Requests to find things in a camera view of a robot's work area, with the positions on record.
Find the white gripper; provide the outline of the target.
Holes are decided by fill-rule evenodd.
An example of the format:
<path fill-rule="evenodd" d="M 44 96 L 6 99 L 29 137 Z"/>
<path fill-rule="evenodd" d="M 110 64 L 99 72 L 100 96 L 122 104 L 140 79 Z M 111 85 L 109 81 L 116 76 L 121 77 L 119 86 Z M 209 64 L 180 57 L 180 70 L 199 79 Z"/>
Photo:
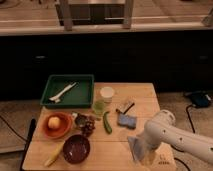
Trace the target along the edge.
<path fill-rule="evenodd" d="M 155 157 L 155 150 L 144 148 L 142 150 L 142 159 L 140 160 L 140 163 L 144 166 L 151 166 L 154 162 Z"/>

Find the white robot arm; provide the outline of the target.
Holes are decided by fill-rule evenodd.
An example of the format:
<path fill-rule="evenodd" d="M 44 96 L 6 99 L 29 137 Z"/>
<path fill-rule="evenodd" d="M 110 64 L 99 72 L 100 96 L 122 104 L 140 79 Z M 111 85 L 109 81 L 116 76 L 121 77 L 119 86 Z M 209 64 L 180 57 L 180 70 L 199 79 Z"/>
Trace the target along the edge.
<path fill-rule="evenodd" d="M 164 142 L 213 164 L 213 138 L 176 128 L 174 124 L 175 116 L 168 110 L 160 110 L 149 119 L 136 138 L 134 152 L 137 159 L 142 160 Z"/>

